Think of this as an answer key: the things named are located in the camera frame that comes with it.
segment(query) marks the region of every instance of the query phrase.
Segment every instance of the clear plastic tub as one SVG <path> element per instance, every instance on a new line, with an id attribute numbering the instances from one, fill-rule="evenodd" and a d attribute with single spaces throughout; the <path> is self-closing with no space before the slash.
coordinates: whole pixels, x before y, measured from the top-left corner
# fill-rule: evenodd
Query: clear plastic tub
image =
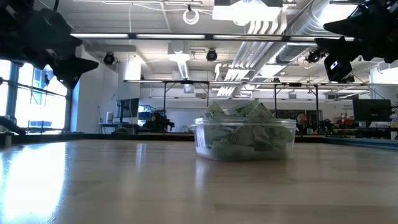
<path id="1" fill-rule="evenodd" d="M 198 118 L 192 129 L 199 156 L 217 161 L 285 159 L 291 155 L 296 121 Z"/>

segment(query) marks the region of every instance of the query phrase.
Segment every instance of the computer monitor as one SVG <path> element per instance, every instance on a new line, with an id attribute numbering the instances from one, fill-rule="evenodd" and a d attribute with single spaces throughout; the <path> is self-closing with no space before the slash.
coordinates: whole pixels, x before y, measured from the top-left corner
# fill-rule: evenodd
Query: computer monitor
<path id="1" fill-rule="evenodd" d="M 138 115 L 139 98 L 119 100 L 118 101 L 118 116 L 122 118 L 135 118 Z"/>
<path id="2" fill-rule="evenodd" d="M 390 100 L 353 100 L 355 121 L 390 121 Z"/>

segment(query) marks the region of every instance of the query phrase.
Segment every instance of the crumpled paper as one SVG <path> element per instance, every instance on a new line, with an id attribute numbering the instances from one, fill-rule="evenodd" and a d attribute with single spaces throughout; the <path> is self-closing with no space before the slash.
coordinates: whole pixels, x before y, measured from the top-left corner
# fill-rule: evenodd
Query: crumpled paper
<path id="1" fill-rule="evenodd" d="M 277 122 L 258 100 L 234 106 L 225 112 L 217 102 L 212 102 L 207 118 L 242 118 L 248 125 L 205 125 L 205 148 L 197 149 L 201 155 L 222 161 L 253 159 L 283 159 L 288 156 L 294 140 L 294 128 Z"/>

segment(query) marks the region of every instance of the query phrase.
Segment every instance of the white wall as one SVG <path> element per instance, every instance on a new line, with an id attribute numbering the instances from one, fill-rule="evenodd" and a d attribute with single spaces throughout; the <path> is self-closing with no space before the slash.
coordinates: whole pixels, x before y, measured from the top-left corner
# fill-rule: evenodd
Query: white wall
<path id="1" fill-rule="evenodd" d="M 76 55 L 97 61 L 83 47 Z M 139 84 L 137 88 L 137 84 L 123 83 L 124 71 L 125 67 L 121 67 L 117 74 L 101 63 L 97 69 L 81 76 L 72 93 L 71 131 L 98 133 L 100 116 L 105 122 L 107 111 L 117 113 L 117 99 L 139 97 Z"/>
<path id="2" fill-rule="evenodd" d="M 156 108 L 163 108 L 163 99 L 149 99 L 151 96 L 163 96 L 164 90 L 161 88 L 142 88 L 140 94 L 140 104 L 151 105 Z M 194 94 L 183 94 L 182 89 L 170 89 L 167 96 L 185 96 L 194 97 Z M 305 94 L 302 98 L 311 98 L 311 95 Z M 228 109 L 240 103 L 243 100 L 218 100 L 217 101 L 223 109 Z M 267 108 L 274 109 L 274 100 L 261 100 Z M 181 131 L 183 125 L 191 125 L 193 119 L 204 116 L 206 112 L 206 100 L 192 100 L 192 99 L 166 99 L 166 115 L 175 123 L 175 131 Z M 315 100 L 312 101 L 278 101 L 278 110 L 316 110 Z M 334 120 L 339 118 L 341 113 L 347 113 L 348 116 L 353 116 L 352 102 L 350 101 L 320 101 L 319 110 L 323 113 L 323 119 Z"/>

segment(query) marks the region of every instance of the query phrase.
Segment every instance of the wooden table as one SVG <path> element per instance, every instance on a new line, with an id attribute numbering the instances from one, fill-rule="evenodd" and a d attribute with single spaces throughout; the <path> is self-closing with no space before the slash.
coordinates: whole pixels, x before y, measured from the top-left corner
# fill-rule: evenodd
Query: wooden table
<path id="1" fill-rule="evenodd" d="M 81 140 L 0 152 L 1 223 L 398 223 L 398 152 L 295 144 L 215 162 L 193 142 Z"/>

